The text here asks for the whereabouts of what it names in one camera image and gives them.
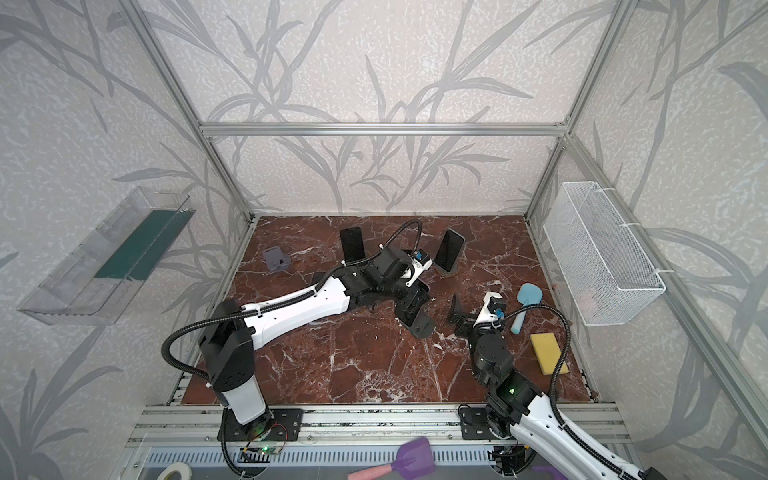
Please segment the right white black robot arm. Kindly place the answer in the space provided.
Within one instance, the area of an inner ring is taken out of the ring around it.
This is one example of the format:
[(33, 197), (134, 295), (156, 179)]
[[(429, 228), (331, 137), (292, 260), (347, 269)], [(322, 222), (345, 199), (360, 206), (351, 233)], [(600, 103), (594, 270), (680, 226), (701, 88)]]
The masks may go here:
[(559, 410), (556, 383), (571, 346), (571, 328), (565, 316), (542, 303), (525, 305), (512, 313), (546, 310), (559, 318), (564, 328), (565, 344), (550, 377), (549, 392), (544, 393), (514, 365), (503, 335), (506, 307), (500, 294), (488, 292), (480, 312), (472, 314), (462, 309), (454, 295), (447, 318), (455, 326), (455, 335), (469, 342), (473, 377), (487, 389), (485, 411), (492, 434), (532, 447), (568, 479), (662, 479), (664, 475), (657, 469), (642, 469), (605, 448)]

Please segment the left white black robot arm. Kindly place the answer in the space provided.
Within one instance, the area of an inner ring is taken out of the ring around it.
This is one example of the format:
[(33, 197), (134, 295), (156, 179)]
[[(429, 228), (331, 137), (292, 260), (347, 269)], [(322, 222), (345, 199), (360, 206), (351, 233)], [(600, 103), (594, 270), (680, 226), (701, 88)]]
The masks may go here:
[(304, 289), (244, 306), (223, 302), (221, 316), (171, 333), (161, 356), (171, 367), (203, 379), (223, 406), (221, 424), (234, 420), (239, 438), (252, 440), (275, 423), (256, 379), (256, 350), (314, 321), (387, 300), (411, 335), (425, 339), (435, 329), (423, 309), (430, 295), (421, 279), (431, 266), (431, 257), (418, 245), (403, 250), (387, 240), (374, 255), (343, 261)]

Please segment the grey phone stand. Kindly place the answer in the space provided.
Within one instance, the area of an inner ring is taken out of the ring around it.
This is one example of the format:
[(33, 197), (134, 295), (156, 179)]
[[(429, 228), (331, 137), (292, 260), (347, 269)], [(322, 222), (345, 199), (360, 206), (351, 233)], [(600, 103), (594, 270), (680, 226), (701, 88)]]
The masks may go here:
[(291, 265), (290, 257), (279, 246), (265, 249), (262, 257), (269, 274), (285, 271)]

